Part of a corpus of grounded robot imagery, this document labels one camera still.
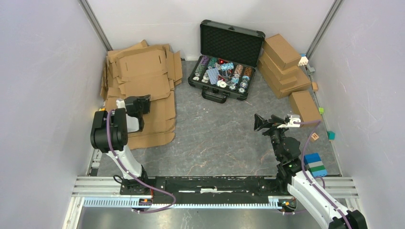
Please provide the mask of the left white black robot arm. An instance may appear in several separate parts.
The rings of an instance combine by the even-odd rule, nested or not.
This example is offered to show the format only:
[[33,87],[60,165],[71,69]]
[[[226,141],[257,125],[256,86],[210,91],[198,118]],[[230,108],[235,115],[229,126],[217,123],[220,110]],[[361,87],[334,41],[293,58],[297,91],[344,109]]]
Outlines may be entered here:
[[150,98],[150,94],[118,98],[115,109],[94,114],[91,145],[107,154],[121,171],[122,175],[113,175],[121,194],[144,195],[150,191],[147,173],[129,148],[129,133],[143,131],[143,115],[150,112]]

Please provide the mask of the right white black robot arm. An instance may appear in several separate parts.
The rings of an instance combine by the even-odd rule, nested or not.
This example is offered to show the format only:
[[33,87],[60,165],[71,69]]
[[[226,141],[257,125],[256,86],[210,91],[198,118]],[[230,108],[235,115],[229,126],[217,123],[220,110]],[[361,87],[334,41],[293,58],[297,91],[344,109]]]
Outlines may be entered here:
[[320,185],[305,165],[305,151],[300,150],[300,141],[287,137],[290,128],[305,125],[297,114],[269,119],[254,115],[254,130],[264,130],[269,136],[277,165],[276,189],[282,195],[291,194],[323,229],[366,229],[365,216],[359,210],[349,210],[339,203]]

